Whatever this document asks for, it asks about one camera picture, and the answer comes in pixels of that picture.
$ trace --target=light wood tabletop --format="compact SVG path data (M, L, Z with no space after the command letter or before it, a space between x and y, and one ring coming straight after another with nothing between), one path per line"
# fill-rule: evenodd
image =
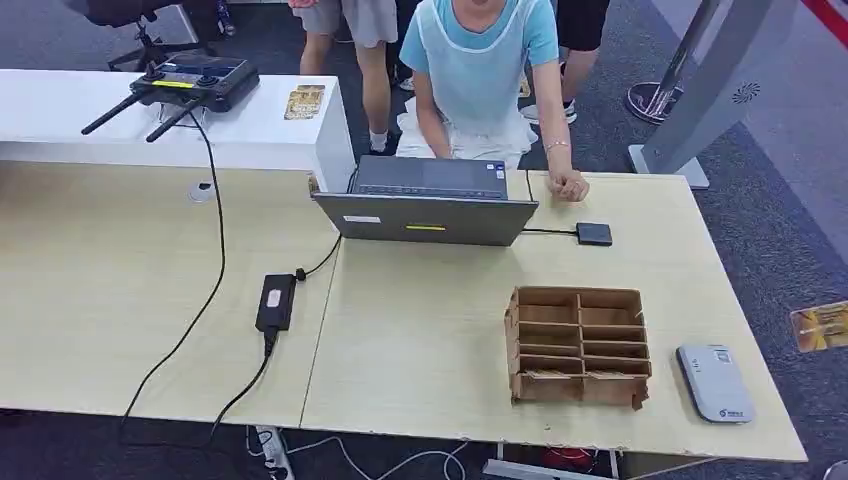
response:
M610 248L523 234L511 248L345 240L302 428L805 461L806 454L686 182L588 175L581 204L528 227L611 225ZM526 199L523 172L508 176ZM641 291L653 376L644 408L510 402L503 313L516 285ZM747 425L698 417L675 360L683 343L730 348L756 408Z
M134 415L211 421L262 361L267 273L317 264L337 233L306 174L219 171L218 295ZM0 407L120 415L206 300L220 254L208 169L0 162ZM291 329L226 422L298 426L333 261L297 286Z

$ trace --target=person's hand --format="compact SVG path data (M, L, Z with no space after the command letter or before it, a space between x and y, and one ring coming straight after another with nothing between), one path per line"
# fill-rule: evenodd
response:
M318 0L289 0L291 8L309 8L318 3Z
M548 188L557 198L568 202L580 202L589 193L589 182L573 168L551 165Z

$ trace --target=power outlet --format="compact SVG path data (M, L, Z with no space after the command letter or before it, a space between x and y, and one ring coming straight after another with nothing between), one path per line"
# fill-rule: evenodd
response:
M279 480L284 478L294 480L294 472L292 472L286 451L283 449L283 441L277 427L256 425L254 428L256 428L256 434L259 436L262 451L265 452L265 466L277 470L275 476Z

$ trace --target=black cable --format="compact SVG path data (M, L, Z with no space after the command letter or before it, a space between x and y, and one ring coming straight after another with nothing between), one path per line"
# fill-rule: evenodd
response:
M194 121L195 126L197 126L198 130L200 131L200 134L203 137L203 141L206 143L206 149L207 149L207 152L209 154L209 166L210 166L210 169L212 171L212 184L215 188L215 200L216 200L217 209L218 209L218 232L219 232L220 246L221 246L221 269L218 273L218 279L215 282L215 287L212 289L212 292L207 297L206 302L204 302L203 306L197 312L197 315L195 315L194 319L192 320L192 322L189 324L188 328L183 333L183 336L180 338L180 340L177 342L177 344L174 346L174 348L167 355L165 355L165 357L163 357L159 361L159 363L157 363L152 369L150 369L149 372L147 372L147 375L144 376L144 379L139 384L138 389L136 390L135 395L133 395L133 398L130 401L130 404L127 407L126 412L124 412L124 415L121 417L121 422L118 426L118 443L121 444L121 445L124 445L124 446L129 446L129 447L171 447L171 448L180 448L180 449L187 449L187 450L200 450L204 453L211 451L211 452L223 454L223 455L230 457L230 454L228 452L225 452L225 451L222 451L222 450L217 450L217 449L212 449L212 448L209 448L209 447L212 444L212 440L215 437L215 432L217 431L218 426L221 424L221 420L224 418L224 415L226 415L227 412L230 410L230 408L232 408L233 405L238 403L238 401L241 400L242 397L244 397L247 394L247 392L250 391L251 388L253 388L253 386L256 384L256 382L259 380L259 378L262 376L262 373L264 373L265 369L268 366L268 362L271 358L271 353L273 352L273 347L274 347L274 343L276 341L276 337L274 337L271 341L269 341L269 339L266 337L265 355L264 355L264 358L262 360L262 364L259 367L259 370L253 376L253 378L250 380L250 382L247 384L247 386L245 386L242 389L242 391L238 393L238 395L233 397L233 399L230 400L227 403L226 406L224 406L224 408L221 410L221 412L218 414L217 418L215 419L215 422L213 423L211 430L209 431L209 437L202 444L200 444L200 445L183 445L183 444L170 443L170 442L127 442L123 438L124 428L126 427L126 423L127 423L127 420L129 419L130 412L132 412L133 406L135 406L135 403L138 401L138 397L141 394L142 389L144 389L145 384L150 379L150 377L165 362L167 362L177 352L177 350L182 346L182 344L185 342L186 338L191 333L192 329L194 329L194 326L197 324L197 321L200 319L200 317L203 315L203 313L206 311L206 309L212 303L212 299L215 297L215 294L218 293L218 289L221 286L221 282L223 281L223 278L224 278L224 272L226 270L227 255L226 255L226 243L224 241L224 212L223 212L223 207L222 207L222 204L221 204L220 188L218 186L218 173L217 173L217 170L215 168L215 157L214 157L214 154L212 153L212 143L209 141L209 138L206 136L206 131L200 125L200 122L197 121L197 117L194 116L194 113L189 113L189 115L191 116L191 119Z
M358 172L358 171L359 171L359 164L356 165L356 167L353 169L353 172L350 174L350 178L348 178L348 180L347 180L347 192L345 192L345 193L350 193L353 190L353 180L356 178L356 172ZM336 250L338 250L339 245L341 245L341 243L342 243L342 234L340 233L339 236L336 237L336 243L333 244L333 248L330 249L330 252L327 254L327 256L324 257L324 259L321 260L318 263L318 265L316 265L315 267L313 267L310 270L305 271L304 272L304 278L312 275L313 273L317 272L321 267L323 267L324 264L327 263L328 260L330 260L330 258L333 256L333 254L336 253Z
M533 198L533 189L530 187L530 170L524 170L524 180L527 181L527 193L530 195L530 201L535 202Z
M224 241L224 211L221 206L221 190L218 188L218 172L215 169L215 156L212 154L212 144L209 142L209 138L206 136L206 131L203 130L203 127L200 125L200 122L197 121L197 117L194 116L194 113L189 113L191 119L194 121L194 124L200 130L200 134L203 136L203 141L206 142L206 150L209 154L209 167L212 171L212 185L215 188L215 203L218 207L218 238L220 239L220 247L221 247L221 268L218 271L218 279L215 281L215 286L212 288L212 291L209 293L209 296L206 298L206 301L203 303L203 306L200 307L197 314L194 316L194 319L189 324L188 328L186 328L183 336L180 337L180 340L174 345L174 348L168 352L167 355L162 357L159 362L147 372L147 375L141 380L141 383L138 385L138 389L136 389L135 394L130 400L130 404L127 406L126 412L124 412L121 417L121 422L118 425L118 443L127 445L127 446L171 446L165 443L162 444L136 444L134 442L124 442L123 440L123 432L126 427L127 420L129 419L130 413L132 412L135 403L138 401L139 395L141 395L141 391L144 389L144 386L147 384L147 381L150 380L150 377L156 373L157 370L171 357L177 353L177 350L183 345L188 335L194 329L194 326L197 325L197 321L200 320L200 317L203 316L203 313L212 303L212 299L215 298L215 295L218 293L218 289L221 287L221 282L224 280L224 272L226 270L227 265L227 250L226 250L226 242Z
M551 230L547 228L522 228L521 232L524 233L552 233L556 235L574 235L577 236L577 232L574 230Z

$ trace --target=black shorts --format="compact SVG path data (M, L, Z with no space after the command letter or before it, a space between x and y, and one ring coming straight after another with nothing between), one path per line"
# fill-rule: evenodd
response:
M601 46L601 34L610 0L559 0L557 36L571 50L590 51Z

